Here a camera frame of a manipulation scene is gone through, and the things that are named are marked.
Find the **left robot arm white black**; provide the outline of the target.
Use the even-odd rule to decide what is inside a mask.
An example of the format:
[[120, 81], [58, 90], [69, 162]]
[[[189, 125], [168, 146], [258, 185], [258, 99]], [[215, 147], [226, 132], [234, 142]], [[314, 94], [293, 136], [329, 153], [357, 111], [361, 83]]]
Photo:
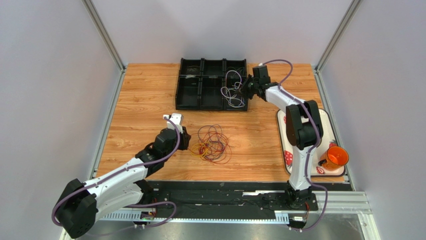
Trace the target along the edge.
[[146, 177], [163, 168], [177, 150], [187, 150], [190, 139], [184, 126], [164, 128], [124, 165], [86, 182], [71, 180], [53, 207], [52, 222], [76, 239], [104, 216], [139, 204], [149, 191]]

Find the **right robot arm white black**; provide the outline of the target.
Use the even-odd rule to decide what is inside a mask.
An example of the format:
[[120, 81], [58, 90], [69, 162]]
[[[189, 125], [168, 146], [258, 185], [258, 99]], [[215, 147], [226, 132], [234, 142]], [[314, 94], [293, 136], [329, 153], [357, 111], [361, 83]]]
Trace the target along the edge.
[[311, 182], [312, 155], [324, 134], [318, 104], [305, 101], [272, 82], [266, 65], [253, 67], [238, 93], [252, 99], [257, 95], [285, 112], [286, 138], [293, 147], [290, 178], [287, 181], [285, 203], [291, 209], [299, 209], [313, 198]]

